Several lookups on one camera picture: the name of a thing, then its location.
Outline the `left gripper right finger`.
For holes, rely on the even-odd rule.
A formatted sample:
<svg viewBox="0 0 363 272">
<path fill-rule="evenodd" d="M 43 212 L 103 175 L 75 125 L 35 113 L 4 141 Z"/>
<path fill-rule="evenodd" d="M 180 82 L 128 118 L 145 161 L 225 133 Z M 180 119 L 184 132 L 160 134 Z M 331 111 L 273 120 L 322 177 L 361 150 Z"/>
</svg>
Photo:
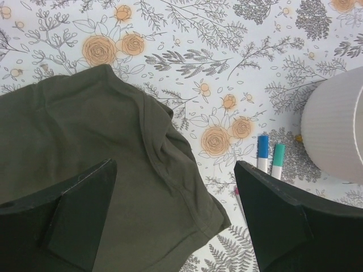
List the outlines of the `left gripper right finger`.
<svg viewBox="0 0 363 272">
<path fill-rule="evenodd" d="M 260 271 L 362 271 L 362 209 L 234 167 Z"/>
</svg>

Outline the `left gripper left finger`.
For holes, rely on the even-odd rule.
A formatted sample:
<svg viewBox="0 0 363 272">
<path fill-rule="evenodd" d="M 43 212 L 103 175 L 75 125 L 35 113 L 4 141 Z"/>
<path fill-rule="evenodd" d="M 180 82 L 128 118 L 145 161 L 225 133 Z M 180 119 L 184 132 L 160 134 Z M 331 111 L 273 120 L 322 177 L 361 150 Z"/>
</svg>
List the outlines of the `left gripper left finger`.
<svg viewBox="0 0 363 272">
<path fill-rule="evenodd" d="M 1 271 L 92 271 L 116 176 L 108 159 L 1 204 Z"/>
</svg>

